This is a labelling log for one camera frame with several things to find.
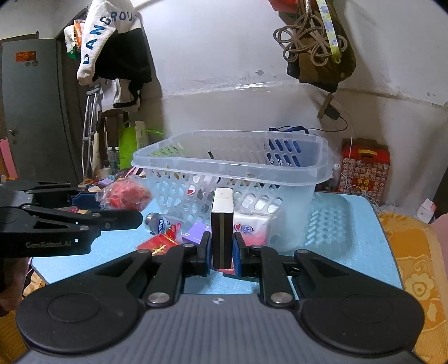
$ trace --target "blue table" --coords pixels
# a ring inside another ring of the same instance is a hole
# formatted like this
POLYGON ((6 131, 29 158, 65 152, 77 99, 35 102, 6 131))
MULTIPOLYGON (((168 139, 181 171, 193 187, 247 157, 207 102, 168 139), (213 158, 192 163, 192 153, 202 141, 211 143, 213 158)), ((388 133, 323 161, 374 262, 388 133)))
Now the blue table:
MULTIPOLYGON (((159 212, 153 201, 143 215, 159 212)), ((32 266, 46 283, 83 272, 125 255, 151 237, 142 225, 136 230, 104 231, 84 256, 34 258, 32 266)), ((315 193, 304 247, 373 278, 402 288, 389 243, 369 202, 361 196, 315 193)), ((240 294, 258 292, 258 283, 224 277, 190 277, 185 293, 240 294)))

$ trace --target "crutch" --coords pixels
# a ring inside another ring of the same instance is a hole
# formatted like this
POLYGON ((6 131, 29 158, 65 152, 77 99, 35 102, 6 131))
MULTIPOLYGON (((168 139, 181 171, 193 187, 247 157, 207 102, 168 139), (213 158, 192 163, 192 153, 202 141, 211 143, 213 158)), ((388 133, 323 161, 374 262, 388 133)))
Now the crutch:
POLYGON ((81 161, 82 161, 82 177, 87 178, 89 167, 92 167, 92 143, 98 121, 98 100, 100 86, 95 86, 94 89, 87 91, 87 104, 86 114, 84 116, 84 128, 82 132, 82 148, 81 148, 81 161))

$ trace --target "clear plastic basket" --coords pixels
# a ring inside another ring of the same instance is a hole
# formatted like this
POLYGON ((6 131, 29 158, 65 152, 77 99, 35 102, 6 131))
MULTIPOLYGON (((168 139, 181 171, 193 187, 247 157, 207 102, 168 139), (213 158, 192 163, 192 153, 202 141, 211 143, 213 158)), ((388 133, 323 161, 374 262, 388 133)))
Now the clear plastic basket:
POLYGON ((332 175, 325 138, 275 131, 201 130, 134 153, 163 213, 208 221, 216 187, 234 190, 235 210, 272 215, 271 245, 297 246, 315 185, 332 175))

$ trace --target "jacket sleeve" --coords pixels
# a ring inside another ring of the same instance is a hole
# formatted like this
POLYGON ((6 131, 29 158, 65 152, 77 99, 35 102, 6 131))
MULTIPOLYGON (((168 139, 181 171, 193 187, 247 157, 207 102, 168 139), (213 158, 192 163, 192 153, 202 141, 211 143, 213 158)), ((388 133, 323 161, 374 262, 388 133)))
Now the jacket sleeve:
POLYGON ((106 41, 116 31, 115 22, 108 10, 110 8, 108 1, 104 0, 93 0, 89 8, 82 32, 81 64, 77 73, 82 86, 93 82, 95 62, 106 41))

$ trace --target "white wall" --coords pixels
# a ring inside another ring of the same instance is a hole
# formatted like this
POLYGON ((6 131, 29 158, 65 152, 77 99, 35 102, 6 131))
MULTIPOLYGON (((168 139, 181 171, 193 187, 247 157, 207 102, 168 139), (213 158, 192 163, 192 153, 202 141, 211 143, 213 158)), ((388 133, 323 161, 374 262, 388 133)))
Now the white wall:
MULTIPOLYGON (((148 126, 169 136, 200 128, 319 125, 315 115, 325 94, 286 75, 272 37, 284 23, 268 0, 132 1, 156 71, 138 115, 148 126)), ((59 0, 55 31, 84 6, 85 0, 59 0)), ((336 99, 350 113, 355 137, 390 146, 389 202, 415 207, 433 196, 448 164, 442 31, 448 15, 432 0, 336 0, 335 6, 358 61, 336 99)), ((337 144, 337 135, 327 137, 337 144)))
POLYGON ((53 38, 51 14, 57 0, 9 0, 0 8, 0 39, 39 32, 53 38))

